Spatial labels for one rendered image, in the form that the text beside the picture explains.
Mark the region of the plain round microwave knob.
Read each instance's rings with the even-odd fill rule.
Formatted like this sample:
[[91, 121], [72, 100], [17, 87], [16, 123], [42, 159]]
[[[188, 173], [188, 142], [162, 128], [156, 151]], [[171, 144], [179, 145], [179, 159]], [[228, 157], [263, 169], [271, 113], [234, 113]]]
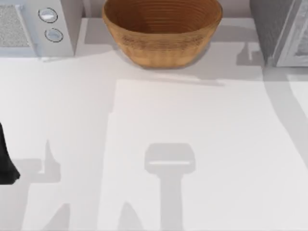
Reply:
[[51, 41], [54, 43], [61, 42], [64, 38], [63, 33], [59, 29], [56, 29], [56, 28], [49, 28], [45, 30], [44, 35], [48, 41]]

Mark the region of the pale microwave oven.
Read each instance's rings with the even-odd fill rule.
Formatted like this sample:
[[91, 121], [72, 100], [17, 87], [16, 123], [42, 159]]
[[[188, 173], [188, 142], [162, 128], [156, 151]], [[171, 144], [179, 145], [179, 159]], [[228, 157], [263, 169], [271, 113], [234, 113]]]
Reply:
[[[54, 23], [43, 22], [38, 11], [52, 8]], [[84, 14], [83, 0], [0, 0], [0, 57], [73, 57]], [[48, 41], [44, 32], [59, 29], [63, 40]]]

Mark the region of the brown woven basket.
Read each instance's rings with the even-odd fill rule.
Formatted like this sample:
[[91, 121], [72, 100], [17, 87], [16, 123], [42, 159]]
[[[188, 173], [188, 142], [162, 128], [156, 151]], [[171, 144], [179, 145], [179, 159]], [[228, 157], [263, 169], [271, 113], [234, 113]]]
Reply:
[[106, 0], [102, 18], [135, 64], [176, 68], [205, 49], [223, 16], [218, 0]]

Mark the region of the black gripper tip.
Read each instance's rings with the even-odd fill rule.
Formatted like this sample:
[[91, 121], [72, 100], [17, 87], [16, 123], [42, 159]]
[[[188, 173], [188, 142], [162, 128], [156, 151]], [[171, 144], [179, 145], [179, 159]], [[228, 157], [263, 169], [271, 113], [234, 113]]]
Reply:
[[3, 127], [0, 123], [0, 185], [13, 185], [20, 179], [20, 176], [19, 171], [9, 156]]

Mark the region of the microwave knob with white bar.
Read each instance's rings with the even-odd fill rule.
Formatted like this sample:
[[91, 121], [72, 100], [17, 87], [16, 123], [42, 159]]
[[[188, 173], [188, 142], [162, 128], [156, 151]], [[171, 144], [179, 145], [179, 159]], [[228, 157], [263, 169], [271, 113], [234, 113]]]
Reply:
[[44, 8], [38, 11], [39, 18], [45, 23], [54, 23], [58, 19], [57, 12], [52, 8]]

